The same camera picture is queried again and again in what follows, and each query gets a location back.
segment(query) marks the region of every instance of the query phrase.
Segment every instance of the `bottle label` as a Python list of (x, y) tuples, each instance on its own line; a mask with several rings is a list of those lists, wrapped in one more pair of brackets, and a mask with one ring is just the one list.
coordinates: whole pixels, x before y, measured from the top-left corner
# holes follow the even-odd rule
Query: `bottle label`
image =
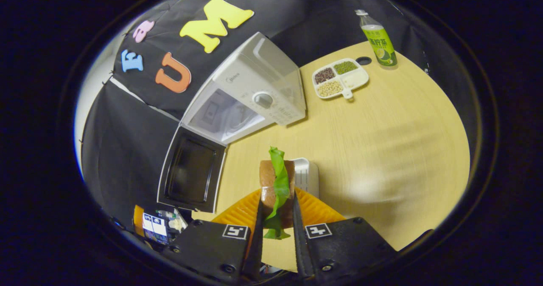
[(366, 31), (364, 29), (362, 31), (364, 31), (364, 34), (372, 45), (375, 56), (380, 64), (394, 66), (398, 63), (392, 42), (390, 42), (390, 38), (388, 38), (388, 34), (384, 28), (378, 31)]

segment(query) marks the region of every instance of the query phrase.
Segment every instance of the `white sectioned tray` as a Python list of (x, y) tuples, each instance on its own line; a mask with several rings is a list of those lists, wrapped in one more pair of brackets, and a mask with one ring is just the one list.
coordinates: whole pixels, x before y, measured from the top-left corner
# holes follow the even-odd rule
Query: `white sectioned tray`
[[(356, 66), (356, 69), (349, 71), (347, 73), (338, 75), (336, 69), (334, 69), (334, 65), (340, 64), (345, 61), (352, 62)], [(333, 77), (333, 79), (328, 79), (327, 81), (317, 84), (315, 81), (315, 75), (318, 72), (326, 69), (327, 67), (332, 69), (335, 77)], [(312, 78), (313, 78), (313, 87), (315, 89), (315, 93), (320, 98), (327, 99), (327, 98), (336, 97), (342, 94), (343, 97), (345, 97), (346, 99), (349, 99), (353, 96), (352, 90), (356, 89), (357, 87), (361, 87), (362, 85), (365, 85), (368, 82), (370, 77), (368, 76), (368, 73), (366, 73), (365, 69), (363, 69), (358, 64), (358, 62), (356, 62), (354, 59), (351, 59), (351, 58), (345, 58), (345, 59), (337, 60), (336, 62), (332, 62), (314, 71)], [(339, 81), (340, 85), (343, 87), (343, 90), (341, 92), (332, 94), (330, 96), (320, 96), (319, 92), (317, 91), (317, 88), (326, 83), (331, 83), (332, 81)]]
[(319, 197), (319, 168), (306, 158), (297, 158), (294, 161), (296, 178), (294, 185), (297, 188), (307, 191), (315, 197)]

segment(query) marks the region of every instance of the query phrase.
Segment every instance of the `microwave knob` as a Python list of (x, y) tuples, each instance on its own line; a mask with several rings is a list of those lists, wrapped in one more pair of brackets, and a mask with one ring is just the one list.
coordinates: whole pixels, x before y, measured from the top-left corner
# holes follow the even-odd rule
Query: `microwave knob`
[(264, 109), (272, 106), (273, 98), (266, 93), (256, 94), (252, 100)]

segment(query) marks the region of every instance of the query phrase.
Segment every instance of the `bottle cap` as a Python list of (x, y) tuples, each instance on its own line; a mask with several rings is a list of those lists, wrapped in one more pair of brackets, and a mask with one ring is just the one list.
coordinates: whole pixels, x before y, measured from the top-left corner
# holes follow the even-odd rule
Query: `bottle cap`
[(362, 10), (362, 9), (356, 9), (355, 13), (356, 13), (356, 15), (368, 15), (368, 13), (365, 10)]

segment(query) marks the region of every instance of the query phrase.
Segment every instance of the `white microwave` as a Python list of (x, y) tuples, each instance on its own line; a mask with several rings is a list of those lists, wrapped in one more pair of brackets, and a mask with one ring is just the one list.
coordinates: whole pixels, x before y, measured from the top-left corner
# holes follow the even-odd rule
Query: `white microwave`
[(157, 202), (214, 213), (227, 145), (305, 114), (299, 68), (257, 32), (215, 69), (192, 99), (166, 154)]

